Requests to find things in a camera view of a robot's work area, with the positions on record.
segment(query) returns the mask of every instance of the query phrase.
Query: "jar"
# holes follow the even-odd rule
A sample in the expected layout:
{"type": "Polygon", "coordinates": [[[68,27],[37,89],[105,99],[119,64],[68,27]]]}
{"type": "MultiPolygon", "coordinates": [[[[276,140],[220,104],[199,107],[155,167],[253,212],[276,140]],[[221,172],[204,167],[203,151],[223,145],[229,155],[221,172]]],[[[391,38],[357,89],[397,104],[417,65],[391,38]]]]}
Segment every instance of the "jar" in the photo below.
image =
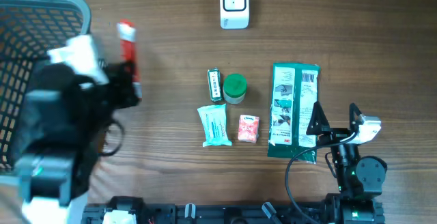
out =
{"type": "Polygon", "coordinates": [[[239,104],[244,99],[247,81],[241,74],[230,74],[223,83],[223,96],[229,104],[239,104]]]}

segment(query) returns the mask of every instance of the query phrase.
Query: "laundry basket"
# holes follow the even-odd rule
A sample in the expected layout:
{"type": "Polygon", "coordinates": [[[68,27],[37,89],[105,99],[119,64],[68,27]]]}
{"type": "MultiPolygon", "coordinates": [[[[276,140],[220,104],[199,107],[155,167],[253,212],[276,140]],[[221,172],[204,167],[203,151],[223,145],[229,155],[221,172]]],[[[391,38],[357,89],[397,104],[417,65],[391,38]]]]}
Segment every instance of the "laundry basket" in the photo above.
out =
{"type": "Polygon", "coordinates": [[[84,0],[0,0],[0,173],[13,170],[11,145],[32,70],[90,24],[84,0]]]}

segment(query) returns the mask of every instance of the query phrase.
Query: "3m package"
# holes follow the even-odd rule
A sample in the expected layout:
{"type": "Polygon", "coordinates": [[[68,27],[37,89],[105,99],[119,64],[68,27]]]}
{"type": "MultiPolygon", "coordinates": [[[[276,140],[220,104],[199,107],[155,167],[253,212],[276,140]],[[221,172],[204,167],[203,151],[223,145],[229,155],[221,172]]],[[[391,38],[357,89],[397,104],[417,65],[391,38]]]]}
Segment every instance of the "3m package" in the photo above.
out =
{"type": "MultiPolygon", "coordinates": [[[[319,66],[309,64],[273,64],[267,156],[292,158],[315,146],[315,135],[307,135],[307,127],[318,100],[319,72],[319,66]]],[[[298,159],[315,163],[317,154],[308,152],[298,159]]]]}

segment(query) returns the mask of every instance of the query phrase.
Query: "white barcode scanner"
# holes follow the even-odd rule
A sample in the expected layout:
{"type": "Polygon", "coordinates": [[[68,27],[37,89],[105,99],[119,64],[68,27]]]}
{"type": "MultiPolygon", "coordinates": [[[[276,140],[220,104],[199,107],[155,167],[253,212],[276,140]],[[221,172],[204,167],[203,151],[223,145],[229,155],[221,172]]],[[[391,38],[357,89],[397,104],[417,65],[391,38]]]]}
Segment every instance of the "white barcode scanner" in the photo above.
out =
{"type": "Polygon", "coordinates": [[[249,0],[220,0],[220,26],[245,29],[249,25],[249,0]]]}

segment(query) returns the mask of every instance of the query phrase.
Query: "wood grain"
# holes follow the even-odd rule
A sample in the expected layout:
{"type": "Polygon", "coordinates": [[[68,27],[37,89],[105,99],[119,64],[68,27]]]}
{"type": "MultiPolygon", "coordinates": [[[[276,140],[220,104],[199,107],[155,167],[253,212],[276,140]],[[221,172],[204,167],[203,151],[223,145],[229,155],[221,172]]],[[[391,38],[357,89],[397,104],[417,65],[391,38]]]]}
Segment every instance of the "wood grain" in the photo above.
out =
{"type": "MultiPolygon", "coordinates": [[[[382,120],[361,147],[389,164],[383,201],[387,223],[437,218],[437,0],[251,0],[245,30],[219,26],[219,0],[86,0],[104,56],[119,61],[115,23],[136,24],[143,102],[121,112],[122,151],[104,159],[90,202],[113,195],[148,203],[286,202],[286,160],[267,158],[272,63],[321,66],[320,100],[333,126],[347,126],[355,102],[382,120]],[[206,70],[239,72],[249,90],[229,105],[232,147],[203,148],[197,108],[211,104],[206,70]],[[256,145],[236,141],[241,114],[261,117],[256,145]]],[[[296,163],[290,185],[300,201],[336,192],[319,153],[296,163]]],[[[11,223],[12,214],[0,211],[11,223]]]]}

